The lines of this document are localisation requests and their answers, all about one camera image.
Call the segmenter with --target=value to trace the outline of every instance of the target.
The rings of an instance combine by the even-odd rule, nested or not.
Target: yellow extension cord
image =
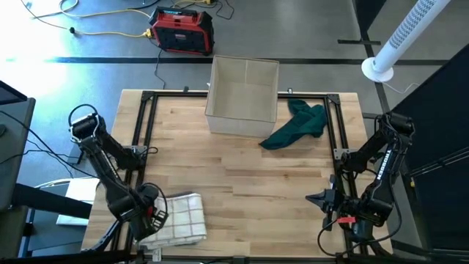
[[[23,5],[27,8],[27,6],[24,4],[23,0],[20,0]],[[29,10],[29,8],[27,8],[27,10],[38,20],[42,21],[40,18],[41,17],[45,17],[45,16],[49,16],[49,15],[57,15],[59,13],[62,13],[68,17],[72,17],[72,18],[89,18],[89,17],[93,17],[93,16],[99,16],[99,15],[110,15],[110,14],[116,14],[116,13],[120,13],[120,12],[138,12],[138,13],[141,13],[142,15],[145,15],[147,16],[148,18],[150,18],[150,15],[146,14],[145,12],[142,12],[140,10],[114,10],[114,11],[107,11],[107,12],[97,12],[97,13],[93,13],[93,14],[88,14],[88,15],[74,15],[74,14],[70,14],[68,13],[67,11],[69,10],[72,10],[73,8],[75,8],[78,3],[79,3],[79,0],[75,0],[75,3],[71,6],[71,7],[68,7],[67,9],[63,10],[62,9],[62,5],[63,3],[65,2],[66,0],[61,0],[59,2],[59,9],[60,9],[60,12],[55,12],[55,13],[51,13],[51,14],[47,14],[47,15],[41,15],[41,16],[36,16],[34,15],[31,10]],[[55,26],[55,27],[58,27],[58,28],[61,28],[61,29],[66,29],[66,30],[70,30],[64,26],[57,26],[57,25],[53,25],[51,23],[48,23],[48,22],[45,22],[45,21],[42,21],[46,24],[49,24],[51,26]],[[121,36],[125,36],[125,37],[147,37],[147,38],[151,38],[152,37],[152,34],[151,34],[151,31],[149,29],[147,29],[144,33],[140,34],[140,35],[134,35],[134,34],[127,34],[127,33],[124,33],[124,32],[83,32],[83,31],[80,31],[80,30],[75,30],[76,33],[78,34],[84,34],[84,35],[90,35],[90,36],[95,36],[95,35],[104,35],[104,34],[118,34],[118,35],[121,35]]]

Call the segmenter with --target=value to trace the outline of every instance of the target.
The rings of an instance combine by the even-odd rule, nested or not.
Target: white checkered towel
[[[204,210],[200,194],[188,194],[168,198],[168,219],[156,234],[140,241],[148,249],[185,245],[199,242],[207,237]],[[164,208],[164,201],[157,199],[157,208]]]

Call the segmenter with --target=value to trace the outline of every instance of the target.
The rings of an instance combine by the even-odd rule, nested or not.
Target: dish towel
[[[186,194],[166,199],[168,219],[157,233],[139,242],[149,250],[159,250],[167,246],[197,243],[207,238],[204,210],[200,194]],[[156,199],[157,208],[164,208],[164,201]]]
[[[277,150],[290,146],[291,143],[306,134],[310,134],[315,138],[322,135],[327,123],[324,106],[310,107],[303,100],[289,99],[288,109],[290,114],[293,115],[292,119],[260,143],[266,150]]]

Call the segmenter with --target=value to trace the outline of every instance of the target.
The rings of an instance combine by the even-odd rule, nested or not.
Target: gray concrete floor
[[[266,58],[366,58],[362,45],[337,43],[338,39],[360,38],[350,0],[228,1],[235,8],[230,21],[215,17],[215,10],[207,10],[214,17],[214,54]],[[55,11],[57,2],[31,1],[32,11],[37,14]],[[384,43],[415,2],[388,1],[369,30],[370,39]],[[73,13],[87,14],[140,4],[141,0],[81,0]],[[160,5],[169,6],[170,1],[162,0]],[[222,11],[227,14],[226,5]],[[463,30],[469,22],[468,12],[469,1],[453,0],[406,52],[404,58],[450,59],[469,40],[469,31]],[[0,2],[0,79],[37,99],[32,129],[58,153],[69,153],[72,148],[67,131],[67,115],[74,106],[80,103],[95,105],[111,127],[123,89],[162,87],[162,83],[153,76],[153,64],[42,62],[52,56],[155,57],[158,48],[148,40],[120,36],[74,37],[65,30],[33,21],[29,17],[30,14],[19,0]],[[45,20],[89,32],[112,30],[141,34],[149,26],[147,18],[137,13],[96,18],[57,15]],[[376,54],[379,50],[380,46],[374,47]],[[162,57],[191,55],[163,52]],[[15,58],[15,61],[6,62],[7,58]],[[438,68],[395,67],[396,74],[390,84],[403,90],[410,83],[420,84]],[[167,89],[182,89],[184,86],[206,89],[210,79],[210,65],[162,64],[158,74],[166,81]],[[288,87],[309,92],[357,92],[362,111],[382,113],[374,84],[363,76],[359,65],[281,65],[279,89]],[[400,95],[385,87],[390,107],[398,104],[413,89]],[[366,121],[366,127],[371,136],[372,122]],[[55,160],[45,154],[35,153],[23,158],[18,182],[35,186],[64,177],[67,177],[67,171]]]

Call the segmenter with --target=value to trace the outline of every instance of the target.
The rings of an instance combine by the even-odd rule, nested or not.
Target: cardboard box
[[[267,138],[277,120],[278,62],[215,56],[205,115],[210,131]]]

